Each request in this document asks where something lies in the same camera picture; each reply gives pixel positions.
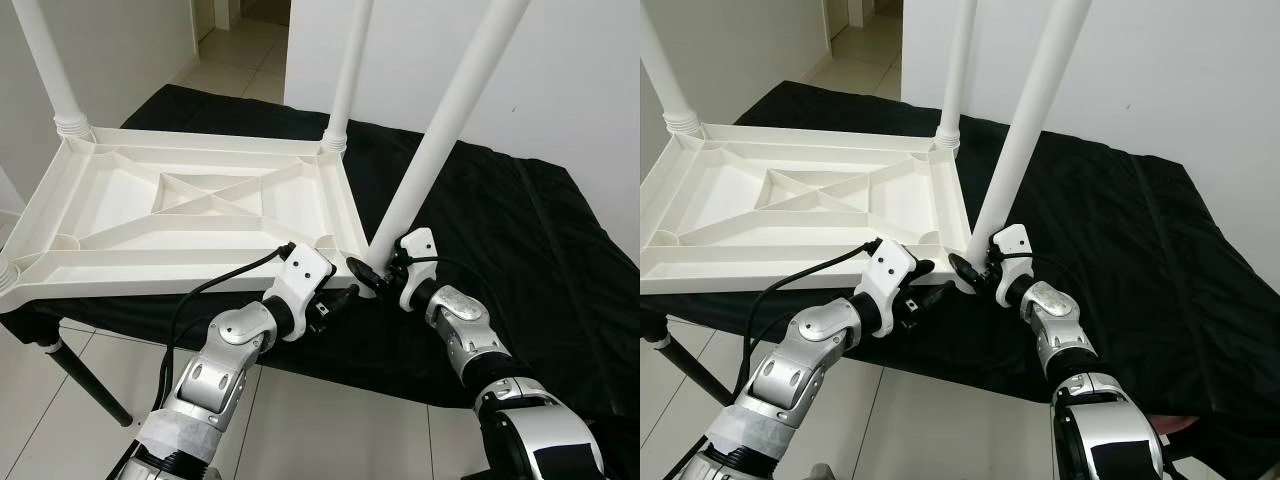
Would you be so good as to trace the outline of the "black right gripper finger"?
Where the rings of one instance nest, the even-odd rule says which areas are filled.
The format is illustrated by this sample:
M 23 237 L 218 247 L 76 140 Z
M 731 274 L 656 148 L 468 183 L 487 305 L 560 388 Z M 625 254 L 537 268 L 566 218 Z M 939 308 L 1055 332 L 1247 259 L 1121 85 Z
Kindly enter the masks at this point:
M 987 287 L 984 273 L 959 253 L 948 253 L 948 264 L 957 278 L 955 285 L 965 294 L 979 294 Z
M 346 266 L 360 284 L 358 294 L 362 298 L 376 298 L 387 291 L 385 279 L 365 261 L 357 257 L 347 257 Z

